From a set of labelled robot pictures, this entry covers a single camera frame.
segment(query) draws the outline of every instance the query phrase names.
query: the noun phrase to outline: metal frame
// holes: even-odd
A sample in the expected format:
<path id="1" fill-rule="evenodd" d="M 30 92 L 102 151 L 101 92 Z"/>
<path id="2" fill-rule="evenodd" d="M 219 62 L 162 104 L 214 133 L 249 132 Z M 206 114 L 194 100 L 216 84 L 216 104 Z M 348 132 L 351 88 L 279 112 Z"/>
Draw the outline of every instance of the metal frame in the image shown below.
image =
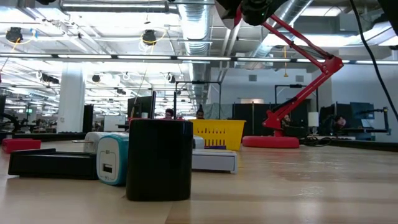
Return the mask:
<path id="1" fill-rule="evenodd" d="M 301 84 L 291 84 L 291 85 L 275 85 L 275 105 L 278 104 L 277 102 L 277 89 L 278 87 L 289 87 L 289 88 L 303 88 L 307 87 L 306 85 L 301 85 Z M 316 101 L 317 101 L 317 112 L 319 112 L 319 98 L 318 98 L 318 88 L 315 90 L 315 96 L 316 96 Z"/>
<path id="2" fill-rule="evenodd" d="M 175 82 L 175 91 L 174 91 L 174 119 L 177 119 L 177 88 L 179 83 L 191 83 L 194 85 L 206 85 L 206 84 L 218 84 L 219 92 L 218 92 L 218 119 L 221 119 L 221 82 L 207 82 L 207 81 L 176 81 Z"/>
<path id="3" fill-rule="evenodd" d="M 268 118 L 263 122 L 262 125 L 264 127 L 274 129 L 275 137 L 282 137 L 284 135 L 283 130 L 280 126 L 280 121 L 282 120 L 282 118 L 285 115 L 289 114 L 292 110 L 294 110 L 304 99 L 307 98 L 307 96 L 309 96 L 312 92 L 314 92 L 321 84 L 323 84 L 326 80 L 328 80 L 334 73 L 340 70 L 344 66 L 344 64 L 341 58 L 335 57 L 334 55 L 329 54 L 328 52 L 317 47 L 316 45 L 311 43 L 307 38 L 305 38 L 301 33 L 293 29 L 282 19 L 279 19 L 276 15 L 272 15 L 270 16 L 270 18 L 274 20 L 278 25 L 286 29 L 288 32 L 290 32 L 297 38 L 304 41 L 312 50 L 316 51 L 324 59 L 324 61 L 323 60 L 318 61 L 312 55 L 307 53 L 304 49 L 302 49 L 301 47 L 296 45 L 293 41 L 291 41 L 289 38 L 287 38 L 284 34 L 279 32 L 276 28 L 272 27 L 267 22 L 262 23 L 262 26 L 267 28 L 271 33 L 281 38 L 284 42 L 287 43 L 287 45 L 289 45 L 291 48 L 293 48 L 298 53 L 303 55 L 305 58 L 307 58 L 311 63 L 313 63 L 316 67 L 318 67 L 322 71 L 322 74 L 318 78 L 312 81 L 295 97 L 286 101 L 285 103 L 282 103 L 281 105 L 275 107 L 274 109 L 267 111 Z M 241 7 L 239 6 L 234 20 L 234 24 L 238 25 L 239 22 L 241 22 L 241 20 L 242 20 L 242 10 Z"/>

